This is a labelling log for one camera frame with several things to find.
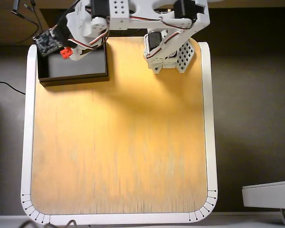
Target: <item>circuit board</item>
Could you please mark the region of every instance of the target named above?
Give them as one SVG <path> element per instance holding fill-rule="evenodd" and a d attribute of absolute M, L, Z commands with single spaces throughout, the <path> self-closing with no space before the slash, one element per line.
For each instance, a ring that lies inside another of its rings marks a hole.
<path fill-rule="evenodd" d="M 51 36 L 49 29 L 36 37 L 35 42 L 38 51 L 43 57 L 64 48 L 63 44 L 59 40 Z"/>

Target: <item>table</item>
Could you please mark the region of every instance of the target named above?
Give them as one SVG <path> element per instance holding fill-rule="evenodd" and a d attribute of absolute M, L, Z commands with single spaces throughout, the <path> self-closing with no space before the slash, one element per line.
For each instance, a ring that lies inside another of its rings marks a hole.
<path fill-rule="evenodd" d="M 110 38 L 110 81 L 43 87 L 28 51 L 21 201 L 38 223 L 188 223 L 217 201 L 210 53 L 155 75 Z"/>

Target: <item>black tray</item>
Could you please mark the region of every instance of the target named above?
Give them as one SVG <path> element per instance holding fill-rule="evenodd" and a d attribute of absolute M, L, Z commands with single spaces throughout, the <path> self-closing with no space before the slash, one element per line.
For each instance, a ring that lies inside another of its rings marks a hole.
<path fill-rule="evenodd" d="M 79 61 L 63 59 L 59 52 L 47 57 L 38 53 L 38 79 L 43 86 L 108 81 L 106 47 Z"/>

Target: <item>white robotic arm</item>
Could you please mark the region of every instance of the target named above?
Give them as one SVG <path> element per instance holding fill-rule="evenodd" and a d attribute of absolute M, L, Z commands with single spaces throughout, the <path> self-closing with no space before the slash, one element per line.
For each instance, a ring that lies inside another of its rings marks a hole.
<path fill-rule="evenodd" d="M 164 5 L 174 11 L 154 11 Z M 109 30 L 148 29 L 143 54 L 155 73 L 162 68 L 184 73 L 194 55 L 188 39 L 210 23 L 207 0 L 80 0 L 66 18 L 69 41 L 77 44 L 72 60 L 104 44 Z"/>

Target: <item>white frame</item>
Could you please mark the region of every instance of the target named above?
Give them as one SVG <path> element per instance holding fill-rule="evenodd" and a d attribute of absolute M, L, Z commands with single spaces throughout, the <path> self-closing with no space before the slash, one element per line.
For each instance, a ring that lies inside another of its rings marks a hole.
<path fill-rule="evenodd" d="M 216 152 L 214 139 L 214 120 L 212 102 L 212 79 L 210 50 L 206 42 L 199 43 L 202 62 L 202 86 L 204 98 L 205 149 L 208 195 L 204 205 L 193 212 L 183 213 L 136 213 L 136 214 L 84 214 L 84 215 L 45 215 L 32 204 L 31 176 L 34 138 L 35 92 L 37 71 L 37 48 L 28 50 L 26 100 L 24 118 L 24 139 L 21 176 L 21 204 L 24 212 L 39 224 L 52 223 L 65 225 L 76 220 L 78 225 L 101 224 L 157 224 L 192 223 L 206 218 L 214 209 L 218 197 Z"/>

